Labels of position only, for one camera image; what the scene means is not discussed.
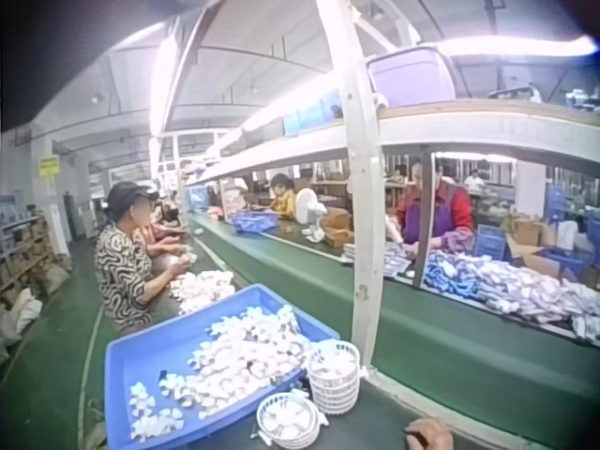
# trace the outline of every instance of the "black hat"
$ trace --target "black hat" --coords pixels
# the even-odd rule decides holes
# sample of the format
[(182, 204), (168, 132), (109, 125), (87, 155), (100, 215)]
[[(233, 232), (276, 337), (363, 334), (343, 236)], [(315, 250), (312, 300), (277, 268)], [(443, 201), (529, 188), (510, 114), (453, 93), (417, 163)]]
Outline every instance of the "black hat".
[(120, 220), (139, 197), (148, 198), (148, 187), (132, 181), (120, 181), (114, 185), (106, 198), (112, 220)]

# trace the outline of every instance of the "black and white blouse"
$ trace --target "black and white blouse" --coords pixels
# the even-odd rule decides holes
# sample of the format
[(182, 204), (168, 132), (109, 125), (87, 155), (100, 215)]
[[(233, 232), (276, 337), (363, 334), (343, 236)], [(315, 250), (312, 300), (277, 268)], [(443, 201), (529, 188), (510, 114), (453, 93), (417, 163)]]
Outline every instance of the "black and white blouse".
[(96, 279), (106, 315), (123, 326), (150, 323), (147, 305), (139, 299), (151, 277), (145, 247), (113, 223), (107, 225), (96, 245)]

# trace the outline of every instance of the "stack of white parts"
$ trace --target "stack of white parts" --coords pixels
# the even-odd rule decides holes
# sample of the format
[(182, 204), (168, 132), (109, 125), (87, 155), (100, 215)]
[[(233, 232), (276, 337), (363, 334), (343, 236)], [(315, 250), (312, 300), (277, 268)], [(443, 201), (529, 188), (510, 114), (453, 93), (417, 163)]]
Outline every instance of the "stack of white parts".
[(323, 423), (314, 403), (294, 394), (275, 394), (266, 398), (256, 416), (267, 444), (272, 441), (288, 449), (313, 444)]
[(233, 273), (206, 270), (198, 275), (187, 272), (171, 282), (171, 296), (179, 305), (179, 314), (203, 309), (235, 293)]
[(341, 415), (356, 404), (360, 390), (360, 354), (350, 342), (321, 342), (307, 361), (312, 400), (325, 414)]

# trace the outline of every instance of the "green conveyor belt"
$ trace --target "green conveyor belt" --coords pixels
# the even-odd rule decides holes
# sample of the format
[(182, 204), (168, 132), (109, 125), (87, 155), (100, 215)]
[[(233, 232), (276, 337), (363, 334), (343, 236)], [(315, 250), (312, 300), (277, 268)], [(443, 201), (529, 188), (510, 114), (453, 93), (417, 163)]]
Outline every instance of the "green conveyor belt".
[[(190, 218), (240, 276), (350, 338), (352, 269)], [(384, 282), (373, 365), (453, 410), (552, 447), (571, 447), (600, 410), (600, 350), (394, 281)]]
[[(363, 382), (356, 406), (340, 417), (329, 416), (329, 427), (322, 427), (310, 450), (404, 450), (404, 428), (419, 416), (401, 408), (377, 388)], [(261, 439), (250, 439), (256, 415), (238, 422), (187, 446), (188, 450), (266, 450)], [(455, 450), (486, 450), (463, 436), (454, 435)]]

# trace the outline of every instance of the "yellow jacket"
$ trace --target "yellow jacket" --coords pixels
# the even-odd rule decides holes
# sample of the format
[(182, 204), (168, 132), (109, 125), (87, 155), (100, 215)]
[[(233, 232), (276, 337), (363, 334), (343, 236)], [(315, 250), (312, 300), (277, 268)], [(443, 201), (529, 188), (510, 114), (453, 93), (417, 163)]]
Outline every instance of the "yellow jacket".
[(294, 205), (296, 201), (296, 196), (293, 191), (286, 190), (285, 193), (281, 197), (276, 197), (269, 208), (279, 213), (281, 218), (293, 218)]

